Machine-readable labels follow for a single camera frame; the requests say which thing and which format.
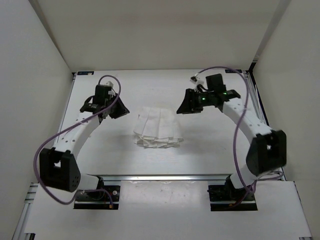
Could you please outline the white pleated skirt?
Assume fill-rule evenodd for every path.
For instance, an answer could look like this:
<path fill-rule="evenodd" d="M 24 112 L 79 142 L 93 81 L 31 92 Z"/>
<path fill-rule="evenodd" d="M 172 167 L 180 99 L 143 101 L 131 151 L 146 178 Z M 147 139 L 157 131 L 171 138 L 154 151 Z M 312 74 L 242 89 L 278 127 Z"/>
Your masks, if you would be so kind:
<path fill-rule="evenodd" d="M 133 142 L 143 148 L 178 147 L 184 141 L 177 115 L 169 108 L 140 108 L 133 133 Z"/>

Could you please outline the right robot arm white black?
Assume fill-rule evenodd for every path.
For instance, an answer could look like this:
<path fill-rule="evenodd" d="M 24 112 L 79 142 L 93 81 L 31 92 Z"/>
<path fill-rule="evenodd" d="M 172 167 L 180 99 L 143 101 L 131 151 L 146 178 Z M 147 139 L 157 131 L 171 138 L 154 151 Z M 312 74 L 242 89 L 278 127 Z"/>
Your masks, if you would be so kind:
<path fill-rule="evenodd" d="M 188 88 L 176 112 L 196 114 L 204 107 L 218 108 L 236 124 L 235 131 L 241 131 L 250 144 L 244 166 L 236 164 L 236 172 L 225 181 L 224 193 L 227 198 L 238 199 L 243 189 L 287 164 L 287 136 L 284 131 L 274 130 L 264 124 L 247 109 L 235 90 L 197 92 Z"/>

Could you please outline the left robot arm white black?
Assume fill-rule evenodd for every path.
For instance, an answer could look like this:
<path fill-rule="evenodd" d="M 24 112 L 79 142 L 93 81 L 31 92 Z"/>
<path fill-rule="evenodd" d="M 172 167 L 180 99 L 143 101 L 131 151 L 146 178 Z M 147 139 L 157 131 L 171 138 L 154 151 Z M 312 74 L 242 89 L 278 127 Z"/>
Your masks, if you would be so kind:
<path fill-rule="evenodd" d="M 81 190 L 93 200 L 105 194 L 100 177 L 81 173 L 77 157 L 91 133 L 106 118 L 120 118 L 129 114 L 116 94 L 106 99 L 103 105 L 85 101 L 71 129 L 62 134 L 52 148 L 43 148 L 39 153 L 39 176 L 46 187 L 73 193 Z"/>

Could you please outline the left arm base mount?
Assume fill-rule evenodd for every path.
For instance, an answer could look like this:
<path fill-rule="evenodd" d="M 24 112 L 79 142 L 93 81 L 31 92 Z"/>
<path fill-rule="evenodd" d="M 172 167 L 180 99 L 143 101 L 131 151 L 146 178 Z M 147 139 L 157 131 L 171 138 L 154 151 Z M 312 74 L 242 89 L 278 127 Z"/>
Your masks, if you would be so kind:
<path fill-rule="evenodd" d="M 78 193 L 73 208 L 75 210 L 118 210 L 121 182 L 107 181 L 100 177 L 97 188 L 104 191 Z"/>

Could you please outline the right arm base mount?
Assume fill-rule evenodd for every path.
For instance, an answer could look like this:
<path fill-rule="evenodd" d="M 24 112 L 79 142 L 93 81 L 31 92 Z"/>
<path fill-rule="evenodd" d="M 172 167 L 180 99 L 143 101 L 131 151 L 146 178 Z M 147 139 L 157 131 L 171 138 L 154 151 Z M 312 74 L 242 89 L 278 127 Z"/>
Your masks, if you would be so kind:
<path fill-rule="evenodd" d="M 224 184 L 208 185 L 211 212 L 247 212 L 257 211 L 255 195 L 244 188 L 233 187 L 230 176 Z"/>

